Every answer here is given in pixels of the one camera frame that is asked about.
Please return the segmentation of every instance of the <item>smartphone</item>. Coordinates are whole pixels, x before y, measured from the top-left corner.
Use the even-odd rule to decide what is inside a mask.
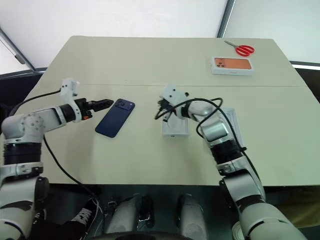
[[[242,58],[214,58],[215,65],[218,68],[225,69],[251,69],[251,65],[248,59]]]
[[[119,98],[96,126],[95,131],[114,138],[134,108],[135,104],[132,101]]]

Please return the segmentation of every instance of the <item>blue smartphone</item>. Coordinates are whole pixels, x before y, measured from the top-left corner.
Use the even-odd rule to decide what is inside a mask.
[[[135,104],[132,101],[119,98],[96,126],[95,131],[114,138],[134,108]]]

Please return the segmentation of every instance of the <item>tabletop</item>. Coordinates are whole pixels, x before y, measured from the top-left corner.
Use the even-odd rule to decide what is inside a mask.
[[[54,91],[37,85],[32,96]],[[189,121],[188,138],[162,137],[154,120],[164,86],[81,85],[88,100],[124,98],[136,104],[115,138],[95,132],[108,112],[48,132],[47,141],[66,170],[86,184],[218,185],[221,176],[204,141]],[[307,87],[178,86],[190,97],[224,99],[235,108],[240,131],[265,186],[318,185],[320,105]],[[59,95],[26,103],[19,113],[56,105]],[[44,175],[72,183],[42,148]]]
[[[79,98],[135,103],[115,138],[95,132],[108,109],[46,134],[60,163],[85,184],[218,185],[221,176],[197,123],[189,121],[187,138],[165,138],[162,121],[154,120],[159,95],[172,83],[191,98],[222,97],[223,107],[235,108],[264,186],[319,185],[320,104],[273,40],[228,40],[255,48],[252,76],[211,74],[212,56],[237,56],[223,39],[74,36],[27,98],[56,91],[72,77],[81,83]],[[18,113],[62,104],[51,95]],[[73,183],[44,146],[41,159],[51,183]]]
[[[253,76],[216,75],[212,56],[241,57],[226,44],[250,45]],[[162,86],[305,86],[272,39],[72,36],[43,75],[56,82]]]

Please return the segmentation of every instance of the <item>floor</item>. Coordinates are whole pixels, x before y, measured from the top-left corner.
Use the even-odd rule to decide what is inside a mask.
[[[297,69],[297,72],[320,101],[320,71]],[[23,101],[40,77],[41,75],[0,79],[0,123],[8,107]],[[174,225],[174,213],[178,196],[190,193],[202,205],[209,239],[232,240],[231,226],[237,217],[228,210],[220,189],[216,186],[102,185],[98,190],[105,205],[110,200],[120,201],[131,197],[134,193],[150,194],[155,210],[155,226],[152,230],[172,233],[177,232]],[[278,204],[288,198],[291,190],[287,187],[277,189],[267,187],[267,199],[271,204]],[[52,184],[48,198],[48,219],[60,224],[72,219],[87,199],[88,196],[77,185]],[[99,228],[96,231],[95,226],[91,236],[95,231],[99,235],[101,230]],[[146,231],[147,229],[142,226],[141,230]],[[319,239],[319,226],[303,228],[301,231],[309,240]]]

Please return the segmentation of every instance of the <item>scissor handle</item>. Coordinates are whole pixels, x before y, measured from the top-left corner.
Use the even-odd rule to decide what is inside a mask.
[[[235,48],[237,54],[243,57],[249,57],[250,54],[255,52],[255,49],[252,46],[240,45]]]

